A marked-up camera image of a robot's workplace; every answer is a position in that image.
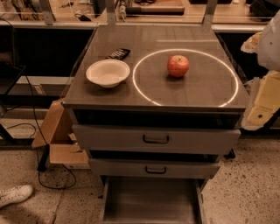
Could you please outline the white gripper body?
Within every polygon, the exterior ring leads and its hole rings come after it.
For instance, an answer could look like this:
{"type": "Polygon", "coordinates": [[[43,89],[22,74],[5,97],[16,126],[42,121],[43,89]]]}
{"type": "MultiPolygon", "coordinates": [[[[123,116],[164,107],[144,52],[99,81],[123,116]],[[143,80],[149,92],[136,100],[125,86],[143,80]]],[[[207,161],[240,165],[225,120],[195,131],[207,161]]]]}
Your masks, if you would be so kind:
{"type": "Polygon", "coordinates": [[[249,83],[249,103],[241,126],[245,130],[259,130],[280,109],[280,72],[268,71],[262,78],[249,83]]]}

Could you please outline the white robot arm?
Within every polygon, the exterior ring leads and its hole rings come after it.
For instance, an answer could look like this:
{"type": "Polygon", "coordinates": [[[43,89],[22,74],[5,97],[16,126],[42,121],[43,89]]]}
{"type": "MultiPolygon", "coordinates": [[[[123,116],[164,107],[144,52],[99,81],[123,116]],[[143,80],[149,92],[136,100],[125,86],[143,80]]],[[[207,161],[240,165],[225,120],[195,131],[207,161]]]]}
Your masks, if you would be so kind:
{"type": "Polygon", "coordinates": [[[269,70],[251,81],[250,103],[241,121],[245,130],[259,130],[280,109],[280,10],[241,50],[256,53],[258,64],[269,70]]]}

